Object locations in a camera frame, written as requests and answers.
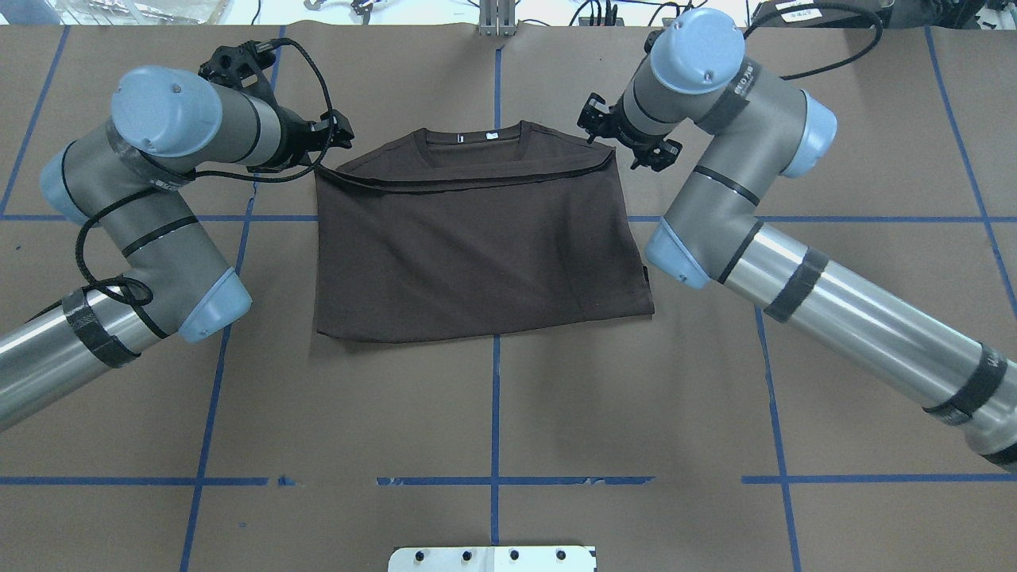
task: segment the black tape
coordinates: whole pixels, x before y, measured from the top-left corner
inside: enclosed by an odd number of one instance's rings
[[[1017,443],[1014,443],[1003,451],[993,453],[992,455],[982,455],[982,458],[990,463],[1001,467],[1017,463]]]
[[[124,258],[126,259],[127,256],[129,256],[129,255],[133,254],[134,252],[136,252],[139,248],[141,248],[145,244],[147,244],[147,243],[149,243],[149,242],[152,242],[154,240],[159,240],[160,238],[166,236],[167,234],[173,232],[174,230],[181,229],[181,228],[183,228],[183,227],[185,227],[187,225],[192,225],[192,224],[194,224],[196,222],[197,222],[197,217],[195,217],[194,215],[191,215],[189,217],[184,217],[182,219],[177,219],[177,220],[173,221],[172,223],[170,223],[168,225],[163,225],[163,226],[157,228],[156,230],[149,232],[148,234],[145,234],[141,238],[138,238],[137,240],[135,240],[135,241],[131,242],[130,244],[124,246],[120,250],[120,253],[123,254]]]
[[[127,349],[116,336],[111,336],[88,305],[84,290],[77,289],[61,300],[64,318],[77,339],[100,361],[110,367],[123,367],[141,354]]]
[[[749,106],[747,96],[756,84],[758,69],[758,63],[750,59],[742,61],[738,73],[727,82],[724,92],[696,125],[711,135],[730,125],[731,121],[734,121],[734,118]]]
[[[781,324],[790,320],[794,310],[798,309],[801,302],[812,293],[829,262],[830,256],[819,250],[814,248],[805,250],[801,264],[794,269],[787,284],[763,311]]]
[[[734,265],[738,264],[738,261],[741,260],[741,254],[745,253],[745,248],[753,243],[753,239],[756,238],[756,234],[761,228],[763,228],[763,223],[756,221],[756,224],[753,225],[753,229],[749,231],[749,234],[745,235],[745,239],[741,241],[741,244],[738,245],[738,249],[734,251],[734,255],[731,256],[731,260],[727,263],[727,266],[724,268],[724,272],[720,273],[720,278],[717,279],[717,282],[723,284],[727,281],[727,277],[730,276],[731,271],[734,270]]]
[[[714,171],[713,169],[710,169],[709,167],[704,167],[702,165],[697,165],[696,168],[693,169],[693,172],[709,177],[719,182],[720,184],[726,186],[727,188],[733,190],[734,192],[737,192],[743,198],[745,198],[756,207],[760,206],[760,197],[756,196],[755,192],[738,184],[734,179],[731,179],[726,175],[722,175],[717,171]]]
[[[1007,373],[1007,358],[995,349],[981,344],[981,357],[974,373],[953,397],[924,411],[948,425],[959,425],[971,420],[971,415],[989,402],[1003,384]]]

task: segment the brown t-shirt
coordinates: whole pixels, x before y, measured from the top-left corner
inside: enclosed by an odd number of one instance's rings
[[[418,129],[316,173],[321,334],[373,342],[653,313],[614,150]]]

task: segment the metal bracket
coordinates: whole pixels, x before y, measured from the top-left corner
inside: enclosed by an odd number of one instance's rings
[[[516,36],[515,0],[478,0],[481,36]]]
[[[388,572],[596,572],[593,547],[456,547],[398,549]]]

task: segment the blue joint cap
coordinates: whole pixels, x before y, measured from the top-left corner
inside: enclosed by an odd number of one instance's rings
[[[223,102],[211,83],[190,71],[158,65],[121,77],[110,111],[124,140],[156,157],[200,151],[223,123]]]
[[[664,219],[660,219],[660,225],[646,246],[646,258],[653,266],[697,290],[710,281],[710,276]]]
[[[200,342],[233,324],[251,307],[251,295],[232,268],[213,284],[201,301],[180,326],[180,335],[190,343]]]
[[[744,58],[745,39],[731,16],[698,8],[678,16],[657,38],[650,68],[665,88],[696,96],[726,85]]]
[[[67,156],[68,149],[70,149],[69,145],[43,167],[43,172],[39,175],[39,186],[50,207],[67,217],[70,222],[80,226],[88,222],[88,217],[77,208],[77,205],[70,197],[70,189],[67,188],[67,180],[63,176],[63,160]]]
[[[781,173],[789,178],[800,177],[811,171],[826,155],[837,135],[837,116],[813,99],[809,92],[802,90],[801,93],[805,95],[805,128],[794,158]]]

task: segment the black cable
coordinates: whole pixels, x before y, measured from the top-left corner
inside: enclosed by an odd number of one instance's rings
[[[678,6],[678,4],[675,2],[664,2],[663,4],[659,4],[657,6],[657,9],[653,11],[653,15],[650,16],[650,23],[646,25],[648,26],[653,25],[653,20],[657,19],[657,14],[659,14],[660,11],[666,8],[667,6],[674,6],[674,17],[678,17],[681,15],[681,6]]]
[[[865,46],[864,48],[862,48],[861,50],[859,50],[856,54],[854,54],[851,57],[844,58],[844,59],[840,60],[839,62],[832,63],[830,65],[825,65],[823,67],[818,67],[816,69],[811,69],[809,71],[802,71],[801,73],[792,73],[790,75],[781,75],[780,76],[781,79],[800,79],[801,77],[809,77],[810,75],[816,75],[817,73],[823,73],[824,71],[830,71],[831,69],[837,69],[838,67],[841,67],[843,65],[847,65],[847,64],[849,64],[849,63],[857,60],[861,56],[868,54],[869,52],[871,52],[873,50],[873,48],[876,47],[877,44],[880,43],[880,40],[883,39],[883,20],[880,19],[880,16],[877,15],[876,12],[873,12],[872,10],[866,10],[864,8],[859,8],[857,6],[851,6],[849,4],[838,4],[836,2],[816,2],[816,3],[813,3],[813,4],[801,4],[801,5],[798,5],[798,6],[789,6],[787,8],[781,8],[779,10],[775,10],[775,11],[770,12],[769,14],[767,14],[767,15],[759,18],[759,19],[757,19],[756,21],[754,21],[752,23],[752,25],[750,25],[749,27],[745,28],[743,37],[744,38],[749,38],[749,35],[752,34],[752,33],[754,33],[754,32],[756,32],[759,28],[759,26],[763,25],[764,23],[772,20],[773,18],[775,18],[777,16],[780,16],[782,14],[787,14],[787,13],[790,13],[790,12],[801,11],[803,9],[809,9],[809,8],[823,8],[823,9],[826,9],[826,10],[841,10],[841,11],[844,11],[844,12],[851,12],[853,14],[858,14],[859,16],[862,16],[863,18],[865,18],[866,20],[869,20],[869,21],[871,21],[873,23],[873,25],[876,27],[876,35],[873,37],[873,41],[870,42],[868,46]]]
[[[582,4],[580,4],[579,8],[576,8],[576,13],[573,14],[572,19],[569,20],[569,25],[572,25],[572,24],[576,23],[576,18],[579,17],[579,13],[583,11],[583,8],[585,8],[587,4],[590,4],[590,21],[592,23],[593,22],[593,3],[594,2],[596,2],[598,6],[600,5],[600,0],[585,0]]]
[[[84,241],[88,237],[88,231],[99,224],[99,221],[103,220],[103,217],[125,205],[133,203],[139,198],[144,198],[145,196],[157,192],[162,192],[162,189],[157,186],[151,186],[144,190],[139,190],[138,192],[125,196],[96,213],[89,217],[83,225],[81,225],[80,230],[77,231],[77,240],[74,241],[74,262],[77,263],[77,270],[81,273],[81,276],[84,277],[85,282],[88,283],[88,285],[84,287],[85,291],[99,290],[111,299],[130,306],[143,306],[152,302],[155,298],[152,288],[148,288],[148,286],[140,280],[127,278],[125,276],[107,278],[105,280],[97,279],[95,275],[92,274],[92,271],[88,270],[88,265],[84,263]],[[110,290],[110,286],[118,286],[122,293],[118,294]],[[144,295],[140,298],[135,297],[134,293],[130,289],[131,286],[141,290]]]
[[[620,4],[643,4],[644,6],[660,6],[661,2],[648,2],[647,0],[614,0]]]
[[[328,132],[325,136],[325,142],[321,148],[321,152],[318,154],[317,158],[314,160],[313,163],[311,163],[309,167],[307,167],[306,169],[295,175],[289,175],[286,177],[277,177],[267,179],[260,177],[249,177],[246,175],[238,175],[236,173],[228,173],[226,171],[198,171],[191,175],[192,178],[196,179],[198,177],[218,176],[218,177],[226,177],[226,178],[239,179],[245,181],[287,182],[306,175],[307,173],[314,170],[315,167],[321,164],[321,160],[324,158],[325,153],[328,151],[328,144],[332,141],[332,137],[336,131],[335,123],[331,120],[332,112],[334,111],[334,109],[332,107],[332,98],[328,96],[328,88],[325,84],[324,77],[321,75],[321,71],[318,70],[317,65],[314,64],[314,61],[311,59],[307,51],[304,50],[303,46],[301,46],[297,42],[294,42],[293,40],[290,40],[289,38],[280,38],[279,40],[274,41],[274,44],[277,47],[292,46],[293,48],[296,48],[296,50],[300,52],[300,55],[302,55],[304,59],[307,60],[307,64],[310,65],[311,70],[314,71],[314,75],[317,77],[318,82],[321,84],[321,94],[322,96],[324,96],[324,103],[325,107],[328,110],[327,113],[330,117]],[[85,239],[88,237],[88,231],[91,231],[97,224],[99,224],[99,222],[103,219],[103,217],[106,217],[110,213],[116,211],[117,209],[120,209],[125,205],[133,203],[134,201],[137,201],[139,198],[144,198],[145,196],[155,194],[157,192],[161,192],[161,189],[157,186],[151,186],[148,188],[145,188],[143,190],[125,196],[120,201],[117,201],[112,205],[109,205],[105,209],[99,211],[98,213],[89,217],[88,220],[85,221],[83,225],[81,225],[81,228],[80,230],[78,230],[77,233],[77,240],[75,240],[74,242],[74,261],[75,263],[77,263],[77,269],[81,273],[81,276],[84,277],[85,282],[87,282],[87,286],[83,288],[84,291],[99,290],[109,298],[118,301],[122,304],[130,305],[132,307],[143,306],[145,304],[151,303],[152,300],[155,299],[155,294],[153,293],[152,288],[149,288],[147,284],[141,282],[140,280],[134,278],[128,278],[126,276],[118,276],[116,278],[107,278],[103,280],[97,279],[96,276],[88,269],[87,264],[85,264],[84,262],[84,242]],[[111,286],[116,286],[120,288],[121,292],[123,293],[118,294],[110,290]],[[140,298],[134,295],[134,292],[131,290],[132,286],[142,292],[142,296]],[[29,322],[46,313],[47,311],[50,311],[58,307],[60,304],[61,304],[60,301],[57,301],[54,304],[50,304],[41,312],[34,316],[29,320]]]
[[[293,175],[287,175],[285,177],[262,178],[262,177],[252,177],[249,175],[239,175],[237,173],[229,173],[227,171],[197,171],[196,173],[191,174],[192,178],[196,179],[198,177],[224,177],[227,179],[237,179],[241,181],[250,181],[258,183],[285,183],[299,179],[300,177],[306,175],[307,173],[310,173],[315,168],[317,168],[321,164],[321,160],[324,159],[325,153],[328,152],[330,144],[332,144],[332,137],[336,133],[336,123],[332,121],[332,112],[335,111],[335,109],[333,109],[332,107],[332,98],[328,96],[328,87],[324,82],[324,77],[321,75],[321,71],[317,68],[317,65],[314,64],[314,60],[311,59],[310,54],[308,54],[307,50],[304,50],[304,47],[301,46],[300,44],[294,42],[293,40],[290,40],[289,38],[280,38],[278,40],[274,40],[273,44],[277,47],[292,46],[298,52],[300,52],[300,55],[303,56],[305,60],[307,60],[307,65],[311,67],[311,71],[314,72],[314,76],[317,77],[318,83],[321,85],[321,95],[324,97],[324,105],[325,109],[327,110],[325,111],[325,113],[327,114],[328,117],[328,132],[325,134],[324,145],[321,146],[320,153],[318,153],[317,158],[314,159],[314,161],[310,164],[309,167],[307,167],[303,171],[300,171],[299,173]]]

